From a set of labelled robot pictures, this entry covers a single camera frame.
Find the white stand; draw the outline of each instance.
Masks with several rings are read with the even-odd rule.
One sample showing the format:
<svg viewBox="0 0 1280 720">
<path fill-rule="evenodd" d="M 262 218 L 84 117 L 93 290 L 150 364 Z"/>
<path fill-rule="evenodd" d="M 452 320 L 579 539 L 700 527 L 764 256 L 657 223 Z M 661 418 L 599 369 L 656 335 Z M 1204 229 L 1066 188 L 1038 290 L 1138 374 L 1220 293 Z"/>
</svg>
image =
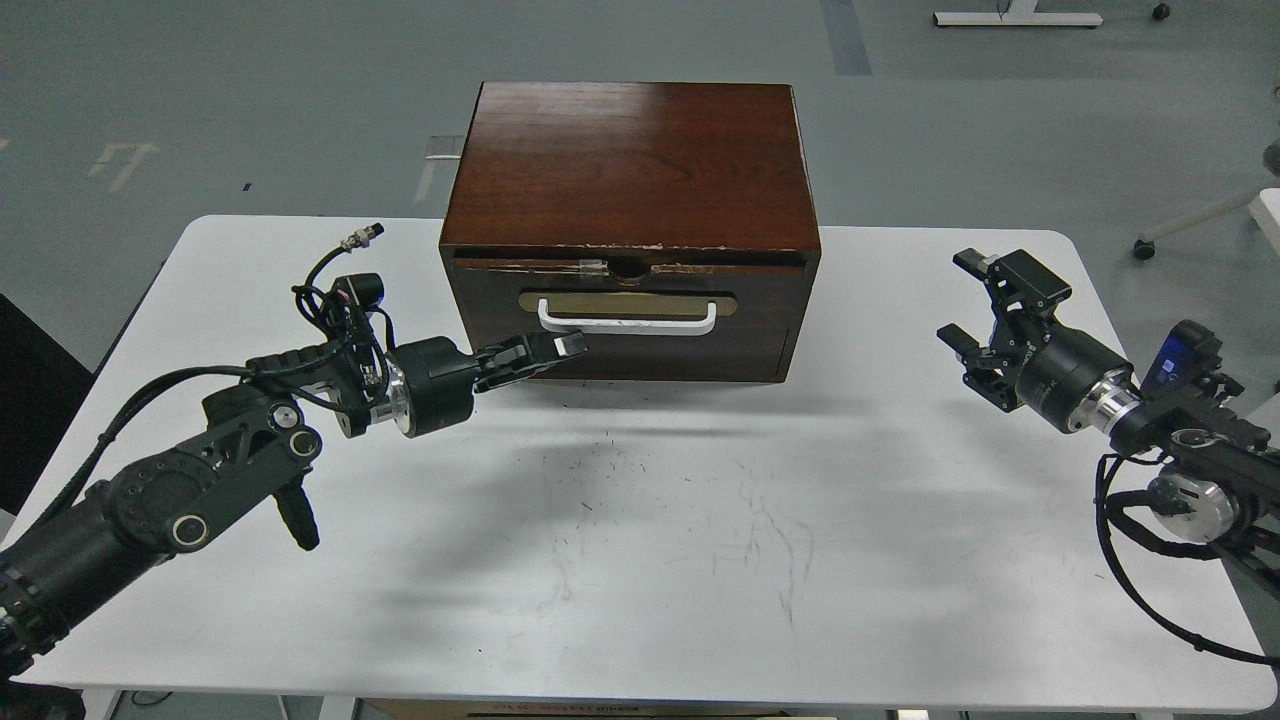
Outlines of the white stand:
<svg viewBox="0 0 1280 720">
<path fill-rule="evenodd" d="M 1102 15 L 1097 13 L 1037 13 L 1039 0 L 1010 0 L 1004 13 L 933 13 L 933 24 L 938 27 L 984 26 L 984 27 L 1098 27 Z"/>
<path fill-rule="evenodd" d="M 1263 188 L 1258 196 L 1249 202 L 1249 214 L 1258 222 L 1262 234 L 1271 241 L 1271 247 L 1280 252 L 1280 188 Z"/>
</svg>

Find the table top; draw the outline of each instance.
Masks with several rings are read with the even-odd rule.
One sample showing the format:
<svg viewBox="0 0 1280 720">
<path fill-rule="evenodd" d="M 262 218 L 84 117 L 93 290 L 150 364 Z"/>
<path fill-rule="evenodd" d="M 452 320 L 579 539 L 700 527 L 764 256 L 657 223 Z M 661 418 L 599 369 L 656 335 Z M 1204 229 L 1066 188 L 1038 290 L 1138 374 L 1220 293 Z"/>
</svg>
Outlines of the table top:
<svg viewBox="0 0 1280 720">
<path fill-rule="evenodd" d="M 207 217 L 138 309 L 14 530 L 111 413 L 174 368 L 314 343 L 288 287 L 371 219 Z M 439 220 L 383 220 L 333 274 L 378 272 L 401 341 L 465 336 Z M 1024 247 L 1074 287 L 1060 319 L 1120 350 L 1070 241 L 1044 231 L 823 228 L 782 384 L 534 380 L 413 441 L 326 443 L 321 543 L 274 503 L 145 575 L 23 679 L 76 687 L 420 698 L 1234 712 L 1265 667 L 1194 652 L 1107 573 L 1092 479 L 1106 438 L 1060 436 L 966 389 L 934 331 L 991 327 L 973 246 Z M 204 429 L 200 379 L 99 465 Z M 1117 487 L 1143 486 L 1140 471 Z M 1117 538 L 1149 601 L 1257 651 L 1219 562 Z"/>
</svg>

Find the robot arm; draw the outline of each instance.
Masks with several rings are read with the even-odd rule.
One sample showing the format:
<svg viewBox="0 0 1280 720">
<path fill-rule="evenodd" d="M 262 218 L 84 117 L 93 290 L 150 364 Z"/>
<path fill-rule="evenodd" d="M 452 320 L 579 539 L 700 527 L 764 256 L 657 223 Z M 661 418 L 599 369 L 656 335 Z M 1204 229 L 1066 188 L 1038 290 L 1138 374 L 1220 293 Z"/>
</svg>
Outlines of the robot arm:
<svg viewBox="0 0 1280 720">
<path fill-rule="evenodd" d="M 35 655 L 52 650 L 148 569 L 206 547 L 268 497 L 298 546 L 315 548 L 320 536 L 302 479 L 323 443 L 306 424 L 300 398 L 333 410 L 347 437 L 384 420 L 417 437 L 470 418 L 474 393 L 586 351 L 581 333 L 522 334 L 468 355 L 444 337 L 394 346 L 390 332 L 384 350 L 369 322 L 380 311 L 378 275 L 340 277 L 323 293 L 312 284 L 328 260 L 379 232 L 374 225 L 355 233 L 351 247 L 330 252 L 294 288 L 300 310 L 325 333 L 325 343 L 255 357 L 244 368 L 179 370 L 148 383 L 49 510 L 0 552 L 0 697 L 20 694 L 4 679 L 29 667 Z M 74 501 L 129 418 L 182 379 L 210 373 L 241 382 L 204 400 L 205 432 L 131 462 Z"/>
<path fill-rule="evenodd" d="M 1092 425 L 1110 438 L 1116 454 L 1100 461 L 1097 474 L 1098 538 L 1130 597 L 1201 650 L 1280 666 L 1280 659 L 1219 646 L 1156 614 L 1133 591 L 1110 542 L 1108 524 L 1152 552 L 1222 559 L 1280 600 L 1280 575 L 1257 555 L 1280 550 L 1280 536 L 1257 524 L 1280 515 L 1280 452 L 1267 445 L 1271 433 L 1226 407 L 1244 388 L 1220 372 L 1221 341 L 1190 320 L 1178 323 L 1135 387 L 1132 364 L 1057 322 L 1055 309 L 1071 288 L 1029 254 L 983 258 L 970 249 L 954 261 L 986 286 L 996 319 L 986 347 L 955 324 L 938 329 L 965 368 L 964 383 L 1005 413 L 1029 405 L 1059 432 Z M 1160 460 L 1137 457 L 1151 450 Z M 1110 469 L 1108 459 L 1116 460 Z M 1126 460 L 1160 469 L 1146 489 L 1110 495 Z M 1151 509 L 1188 542 L 1161 539 L 1125 514 L 1130 507 Z"/>
</svg>

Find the wooden drawer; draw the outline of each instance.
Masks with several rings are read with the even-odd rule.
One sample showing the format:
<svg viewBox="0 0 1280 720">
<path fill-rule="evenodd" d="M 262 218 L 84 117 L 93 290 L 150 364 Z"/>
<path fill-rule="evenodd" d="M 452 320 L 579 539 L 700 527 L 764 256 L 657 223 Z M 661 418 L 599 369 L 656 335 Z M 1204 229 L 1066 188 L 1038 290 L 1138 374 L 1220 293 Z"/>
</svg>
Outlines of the wooden drawer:
<svg viewBox="0 0 1280 720">
<path fill-rule="evenodd" d="M 474 347 L 591 333 L 549 377 L 781 382 L 820 255 L 791 91 L 485 83 L 440 254 Z"/>
</svg>

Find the white handle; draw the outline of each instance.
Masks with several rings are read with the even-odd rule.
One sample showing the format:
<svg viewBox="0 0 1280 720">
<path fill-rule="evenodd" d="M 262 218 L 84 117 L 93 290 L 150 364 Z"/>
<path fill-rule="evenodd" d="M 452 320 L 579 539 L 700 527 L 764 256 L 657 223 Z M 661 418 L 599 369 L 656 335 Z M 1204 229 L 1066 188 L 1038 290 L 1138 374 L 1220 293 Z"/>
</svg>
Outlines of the white handle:
<svg viewBox="0 0 1280 720">
<path fill-rule="evenodd" d="M 556 333 L 699 336 L 716 327 L 716 304 L 707 302 L 701 320 L 623 320 L 614 318 L 553 318 L 545 297 L 538 299 L 538 322 Z"/>
</svg>

